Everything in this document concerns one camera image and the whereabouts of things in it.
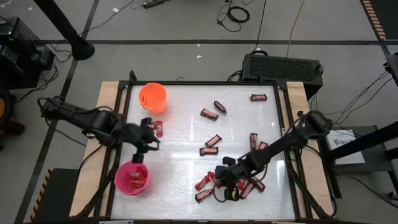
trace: concrete floor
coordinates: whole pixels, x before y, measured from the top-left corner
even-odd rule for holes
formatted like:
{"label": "concrete floor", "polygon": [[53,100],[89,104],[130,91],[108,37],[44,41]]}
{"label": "concrete floor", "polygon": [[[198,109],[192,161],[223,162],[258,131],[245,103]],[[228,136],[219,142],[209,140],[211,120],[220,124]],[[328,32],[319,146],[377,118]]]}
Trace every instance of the concrete floor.
{"label": "concrete floor", "polygon": [[[240,1],[235,1],[237,5],[242,5]],[[82,32],[92,6],[98,3],[90,27],[109,18],[114,13],[112,8],[120,9],[129,1],[56,2],[75,29]],[[261,40],[287,40],[300,3],[300,0],[268,0]],[[139,80],[175,80],[177,77],[184,77],[186,80],[226,80],[230,74],[240,69],[244,54],[254,47],[253,44],[230,44],[230,40],[256,39],[262,4],[263,1],[255,0],[245,6],[251,13],[251,19],[242,25],[242,30],[238,33],[230,33],[215,22],[216,13],[223,5],[222,0],[173,0],[148,10],[141,7],[132,10],[127,6],[105,25],[89,31],[88,40],[115,41],[112,44],[96,44],[96,53],[89,60],[77,64],[72,59],[56,63],[59,69],[58,79],[46,90],[37,91],[16,105],[15,119],[26,125],[26,131],[19,137],[1,139],[6,147],[0,152],[2,223],[13,223],[16,219],[47,134],[48,127],[39,116],[35,99],[59,95],[67,76],[73,77],[67,101],[85,108],[95,106],[101,82],[127,80],[130,70],[135,71]],[[43,40],[62,39],[60,33],[31,0],[13,0],[9,5],[0,7],[0,14],[4,17],[19,16]],[[235,25],[226,22],[226,26],[231,26],[232,29]],[[293,45],[289,53],[289,57],[315,59],[324,65],[324,84],[318,96],[318,109],[324,113],[342,110],[384,71],[382,64],[385,59],[379,45],[349,45],[345,42],[377,40],[359,0],[307,0],[293,39],[326,40],[308,42],[308,45]],[[192,42],[195,44],[181,44],[183,41],[180,44],[178,41],[169,44],[163,41],[151,45],[142,42],[118,43],[117,40],[196,41]],[[216,40],[216,44],[209,44],[209,40]],[[259,48],[266,50],[269,55],[284,57],[287,49],[284,44],[265,44],[259,45]],[[391,45],[388,49],[394,53],[398,51],[398,46]],[[376,90],[374,87],[364,95],[363,101]],[[375,124],[381,128],[394,122],[398,98],[391,96],[397,93],[395,83],[389,82],[369,104],[354,112],[343,125]],[[57,129],[79,141],[86,141],[79,129],[65,122],[59,122]],[[396,141],[388,142],[386,146],[388,149],[396,147]],[[46,170],[54,167],[77,169],[83,153],[82,146],[58,133],[54,134],[42,170],[37,174],[39,181],[33,197],[28,197],[30,204],[25,215],[26,222]],[[357,177],[381,194],[393,191],[386,173],[361,174]],[[394,208],[357,182],[344,177],[339,177],[338,180],[343,198],[337,200],[337,218],[365,223],[397,222],[398,213]]]}

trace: metal stand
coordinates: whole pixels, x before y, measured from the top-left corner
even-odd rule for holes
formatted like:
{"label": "metal stand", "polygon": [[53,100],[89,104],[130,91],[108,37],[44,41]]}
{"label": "metal stand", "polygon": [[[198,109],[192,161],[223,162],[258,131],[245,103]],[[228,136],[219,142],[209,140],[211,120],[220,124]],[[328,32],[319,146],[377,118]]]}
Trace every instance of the metal stand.
{"label": "metal stand", "polygon": [[[326,159],[328,159],[329,164],[333,164],[336,159],[354,154],[359,151],[363,151],[365,149],[369,149],[370,147],[377,146],[378,144],[382,144],[396,137],[398,137],[398,121],[384,128],[378,129],[377,131],[374,131],[370,134],[361,136],[355,141],[349,142],[332,151],[329,151],[326,155]],[[390,161],[393,159],[397,159],[398,148],[386,151],[385,155]],[[393,196],[397,195],[398,192],[398,180],[394,171],[389,171],[388,173],[395,188],[395,192],[389,193],[389,196],[394,199]]]}
{"label": "metal stand", "polygon": [[72,56],[74,59],[86,60],[93,56],[95,52],[94,47],[77,34],[54,0],[34,0],[34,2],[50,19],[62,36],[68,40],[72,47]]}

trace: table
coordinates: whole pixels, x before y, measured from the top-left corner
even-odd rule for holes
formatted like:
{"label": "table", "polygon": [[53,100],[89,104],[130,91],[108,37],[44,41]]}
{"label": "table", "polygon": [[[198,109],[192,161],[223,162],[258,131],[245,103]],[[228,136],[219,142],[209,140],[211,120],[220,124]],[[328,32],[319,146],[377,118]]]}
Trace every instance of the table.
{"label": "table", "polygon": [[[97,106],[110,106],[114,107],[116,102],[116,95],[118,92],[119,82],[103,82],[101,86],[101,91],[99,93]],[[287,105],[285,102],[284,94],[282,90],[279,90],[280,101],[282,105],[282,114],[284,117],[285,126],[289,126],[288,111],[286,106],[290,106],[293,114],[293,119],[297,119],[297,112],[303,111],[304,113],[309,111],[307,97],[305,95],[305,90],[303,83],[301,82],[288,82],[287,83],[287,93],[289,94],[290,104]],[[122,93],[121,104],[119,105],[119,113],[123,113],[124,109],[124,99],[126,98],[126,92]],[[309,141],[308,144],[315,149],[318,149],[316,141]],[[95,139],[89,140],[85,157],[89,155],[98,147],[98,142]],[[91,199],[95,191],[97,190],[100,182],[101,171],[103,167],[103,161],[105,157],[105,150],[98,151],[90,159],[86,161],[83,166],[78,183],[76,186],[75,196],[73,198],[73,204],[70,210],[70,215],[76,215],[80,212],[87,202]],[[319,205],[328,213],[333,213],[333,207],[330,201],[330,194],[326,182],[325,173],[323,170],[322,160],[314,153],[303,150],[302,154],[302,166],[303,173],[305,174],[305,180],[308,190],[317,200]],[[298,208],[300,210],[300,217],[307,217],[305,213],[305,206],[302,194],[296,187],[297,198],[298,198]],[[109,186],[103,194],[103,199],[101,202],[101,210],[99,215],[105,215],[106,202],[109,197]]]}

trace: electrical cord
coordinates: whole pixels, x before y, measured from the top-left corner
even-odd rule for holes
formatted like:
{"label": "electrical cord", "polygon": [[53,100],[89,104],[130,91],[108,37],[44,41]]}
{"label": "electrical cord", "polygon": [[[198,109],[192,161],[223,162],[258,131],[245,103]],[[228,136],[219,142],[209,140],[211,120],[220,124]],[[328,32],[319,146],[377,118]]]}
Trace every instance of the electrical cord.
{"label": "electrical cord", "polygon": [[89,159],[92,155],[94,155],[96,152],[98,152],[102,147],[103,147],[103,145],[100,145],[93,152],[91,152],[85,159],[83,159],[83,162],[81,162],[81,164],[79,166],[79,172],[78,172],[79,174],[80,174],[81,168],[83,167],[83,164],[87,161],[87,159]]}
{"label": "electrical cord", "polygon": [[261,14],[261,22],[260,22],[260,28],[259,28],[259,33],[257,35],[257,40],[256,40],[256,45],[254,46],[253,51],[257,49],[257,46],[259,45],[259,40],[260,40],[260,34],[261,34],[261,27],[262,27],[262,21],[264,20],[264,13],[266,11],[266,3],[267,0],[264,0],[264,6],[262,7],[262,14]]}
{"label": "electrical cord", "polygon": [[[132,1],[130,1],[129,3],[127,3],[126,5],[124,5],[122,8],[120,8],[119,12],[115,12],[111,17],[109,17],[107,20],[105,20],[104,22],[102,22],[100,25],[97,25],[97,26],[94,26],[94,27],[90,27],[89,29],[84,30],[83,32],[79,33],[78,35],[85,34],[85,33],[87,33],[87,32],[90,31],[90,30],[93,30],[93,29],[95,29],[95,28],[98,28],[98,27],[104,25],[105,23],[109,22],[116,14],[120,13],[120,12],[121,12],[124,8],[126,8],[127,6],[130,6],[130,8],[133,9],[133,10],[134,10],[134,9],[137,9],[137,8],[139,8],[139,7],[142,6],[142,4],[140,4],[140,3],[138,3],[138,2],[134,2],[134,1],[135,1],[135,0],[132,0]],[[132,7],[133,3],[134,3],[134,4],[139,4],[139,6],[137,6],[137,7]],[[58,50],[57,47],[58,47],[59,44],[56,44],[55,47],[52,46],[53,49],[54,49],[56,52],[69,52],[68,50]],[[70,53],[70,55],[68,56],[68,58],[65,59],[65,60],[63,60],[62,62],[68,60],[68,59],[70,58],[71,55],[72,55],[72,53]]]}
{"label": "electrical cord", "polygon": [[248,4],[254,2],[254,0],[248,1],[248,2],[244,2],[244,0],[242,0],[242,4],[244,4],[245,6],[247,6]]}
{"label": "electrical cord", "polygon": [[14,96],[21,96],[14,103],[15,104],[20,103],[24,98],[26,98],[27,96],[29,96],[31,93],[33,93],[35,91],[46,89],[48,87],[49,83],[51,83],[52,81],[57,79],[57,77],[58,77],[58,68],[57,68],[57,66],[55,64],[53,64],[52,67],[55,68],[55,71],[54,71],[53,75],[49,79],[45,79],[44,75],[43,75],[43,72],[41,73],[42,79],[44,80],[44,84],[43,85],[41,85],[41,86],[39,86],[39,87],[37,87],[37,88],[35,88],[33,90],[30,90],[30,91],[28,91],[27,93],[24,93],[24,94],[13,94]]}
{"label": "electrical cord", "polygon": [[303,0],[301,2],[300,9],[298,10],[296,19],[294,20],[294,23],[293,23],[292,30],[290,31],[289,43],[287,44],[287,51],[286,51],[286,56],[285,57],[287,57],[289,55],[289,50],[290,50],[290,45],[292,43],[292,36],[293,36],[294,27],[296,26],[296,23],[297,23],[297,21],[299,19],[299,16],[300,16],[301,10],[303,9],[304,3],[305,3],[305,0]]}
{"label": "electrical cord", "polygon": [[369,103],[371,100],[373,100],[373,98],[377,95],[377,93],[379,93],[380,90],[381,90],[389,81],[391,81],[392,79],[393,79],[393,78],[390,78],[390,79],[388,79],[386,82],[384,82],[383,85],[380,86],[380,88],[373,94],[373,96],[372,96],[367,102],[365,102],[365,103],[363,103],[361,106],[359,106],[359,107],[357,107],[357,108],[351,110],[351,111],[347,114],[346,118],[344,118],[342,121],[340,121],[339,124],[341,124],[342,122],[344,122],[345,120],[347,120],[347,118],[349,117],[349,115],[350,115],[352,112],[354,112],[354,111],[360,109],[361,107],[363,107],[363,106],[365,106],[367,103]]}
{"label": "electrical cord", "polygon": [[364,187],[366,187],[370,192],[372,192],[375,196],[379,197],[381,200],[385,201],[386,203],[388,203],[389,205],[393,206],[394,208],[398,208],[398,205],[396,205],[396,204],[394,204],[392,202],[389,202],[387,199],[385,199],[383,196],[381,196],[375,190],[373,190],[368,185],[366,185],[362,180],[359,180],[359,179],[357,179],[355,177],[350,177],[350,176],[345,176],[345,177],[358,181],[360,184],[362,184]]}
{"label": "electrical cord", "polygon": [[[39,108],[40,108],[41,110],[44,110],[44,107],[43,107],[43,105],[41,104],[40,101],[41,101],[41,100],[49,101],[49,99],[50,99],[50,98],[39,98],[39,99],[37,99],[37,104],[39,105]],[[56,128],[51,127],[51,124],[49,123],[49,121],[48,121],[47,118],[44,119],[44,121],[45,121],[45,123],[47,124],[47,126],[48,126],[49,128],[51,128],[51,129],[53,129],[54,131],[56,131],[56,132],[62,134],[62,135],[65,136],[67,139],[69,139],[69,140],[71,140],[71,141],[73,141],[73,142],[75,142],[75,143],[77,143],[77,144],[79,144],[79,145],[81,145],[81,146],[86,147],[86,145],[83,144],[83,143],[81,143],[80,141],[77,141],[77,140],[71,138],[70,136],[68,136],[67,134],[65,134],[65,133],[63,133],[63,132],[57,130]]]}
{"label": "electrical cord", "polygon": [[81,145],[81,146],[86,147],[86,144],[83,144],[83,143],[81,143],[80,141],[77,141],[76,139],[73,139],[73,138],[69,137],[67,134],[63,133],[62,131],[59,131],[59,130],[57,130],[56,128],[51,127],[49,121],[48,121],[47,119],[44,119],[44,120],[45,120],[45,123],[49,126],[49,128],[51,128],[51,129],[53,129],[54,131],[56,131],[56,132],[62,134],[62,135],[65,136],[67,139],[69,139],[69,140],[71,140],[71,141],[73,141],[73,142],[75,142],[75,143],[77,143],[77,144],[79,144],[79,145]]}
{"label": "electrical cord", "polygon": [[[234,4],[233,0],[230,0],[229,4],[224,5],[223,7],[221,7],[221,9],[219,9],[218,13],[217,13],[217,24],[221,25],[222,27],[224,27],[226,30],[230,31],[230,32],[239,32],[242,29],[242,23],[247,22],[248,20],[250,20],[250,13],[249,11],[247,11],[245,8],[243,7],[239,7],[239,6],[232,6],[232,4]],[[226,12],[222,12],[222,10],[228,6],[228,10]],[[246,18],[245,19],[237,19],[233,14],[232,11],[233,10],[240,10],[243,11],[243,13],[245,13]],[[229,28],[227,28],[224,25],[224,20],[228,18],[229,20],[231,20],[232,22],[235,22],[239,25],[239,28],[236,30],[231,30]]]}

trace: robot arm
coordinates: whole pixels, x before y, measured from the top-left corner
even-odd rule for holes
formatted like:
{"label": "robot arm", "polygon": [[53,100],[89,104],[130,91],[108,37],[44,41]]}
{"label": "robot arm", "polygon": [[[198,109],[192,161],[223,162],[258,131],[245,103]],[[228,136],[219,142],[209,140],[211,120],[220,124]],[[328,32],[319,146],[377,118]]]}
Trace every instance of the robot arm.
{"label": "robot arm", "polygon": [[[229,164],[226,164],[228,167],[216,166],[216,179],[220,181],[222,186],[226,187],[224,190],[226,200],[239,200],[239,189],[236,187],[236,183],[240,179],[247,179],[252,182],[252,177],[263,171],[264,166],[270,162],[272,157],[285,150],[289,151],[305,147],[308,139],[326,136],[333,126],[330,120],[327,120],[318,111],[308,112],[299,118],[294,125],[294,127],[287,130],[284,136],[264,150],[253,150],[238,158],[236,164],[234,159],[225,157],[223,162],[229,161]],[[288,175],[291,176],[303,192],[304,197],[310,202],[317,215],[320,218],[330,218],[303,185],[290,161],[286,161],[286,166]]]}
{"label": "robot arm", "polygon": [[[126,124],[119,120],[116,113],[109,110],[99,110],[100,107],[86,110],[75,105],[66,103],[60,96],[39,99],[38,104],[42,117],[47,120],[65,120],[81,128],[83,134],[91,133],[101,145],[114,148],[123,142],[128,142],[137,147],[137,153],[133,155],[133,163],[141,163],[144,154],[148,151],[159,150],[160,141],[154,136],[153,131],[147,126],[151,124],[151,118],[141,120],[141,125]],[[149,146],[156,142],[157,147]]]}

